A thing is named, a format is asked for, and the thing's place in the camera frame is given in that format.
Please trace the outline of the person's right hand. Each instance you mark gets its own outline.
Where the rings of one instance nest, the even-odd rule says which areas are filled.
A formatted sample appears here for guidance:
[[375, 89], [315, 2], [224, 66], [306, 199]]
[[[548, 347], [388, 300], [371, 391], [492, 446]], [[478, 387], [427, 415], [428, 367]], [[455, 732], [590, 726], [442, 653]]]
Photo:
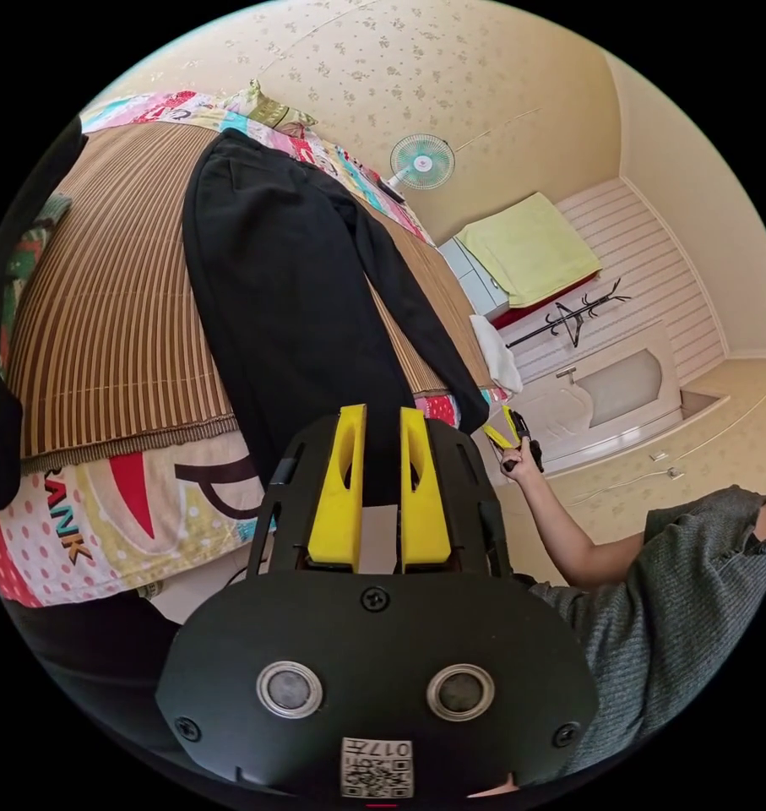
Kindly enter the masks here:
[[508, 475], [519, 485], [531, 485], [541, 479], [541, 472], [532, 455], [528, 439], [524, 438], [518, 448], [511, 449], [509, 458], [513, 462], [513, 467]]

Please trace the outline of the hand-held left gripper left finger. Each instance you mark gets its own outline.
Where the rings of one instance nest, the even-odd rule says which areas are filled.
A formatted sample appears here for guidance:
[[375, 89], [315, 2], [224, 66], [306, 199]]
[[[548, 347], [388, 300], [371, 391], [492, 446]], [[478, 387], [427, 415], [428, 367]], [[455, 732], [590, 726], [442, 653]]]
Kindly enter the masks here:
[[367, 408], [343, 406], [307, 545], [313, 564], [358, 564]]

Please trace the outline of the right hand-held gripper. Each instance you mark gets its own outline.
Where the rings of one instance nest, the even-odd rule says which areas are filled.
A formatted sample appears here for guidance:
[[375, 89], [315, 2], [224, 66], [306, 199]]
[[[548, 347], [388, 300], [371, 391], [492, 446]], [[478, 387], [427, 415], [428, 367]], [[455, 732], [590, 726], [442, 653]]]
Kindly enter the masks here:
[[[518, 441], [518, 446], [526, 445], [528, 447], [539, 472], [544, 473], [545, 469], [543, 466], [541, 445], [532, 437], [524, 418], [507, 405], [503, 405], [502, 410], [504, 421], [507, 423], [512, 435]], [[511, 448], [511, 442], [494, 427], [484, 425], [482, 431], [494, 447], [498, 449]]]

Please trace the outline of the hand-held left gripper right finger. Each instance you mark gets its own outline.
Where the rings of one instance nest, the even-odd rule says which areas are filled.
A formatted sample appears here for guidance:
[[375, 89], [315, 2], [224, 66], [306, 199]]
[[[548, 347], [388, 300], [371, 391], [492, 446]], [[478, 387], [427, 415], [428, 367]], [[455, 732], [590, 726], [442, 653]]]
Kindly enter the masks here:
[[399, 564], [442, 567], [450, 540], [426, 418], [416, 408], [400, 411]]

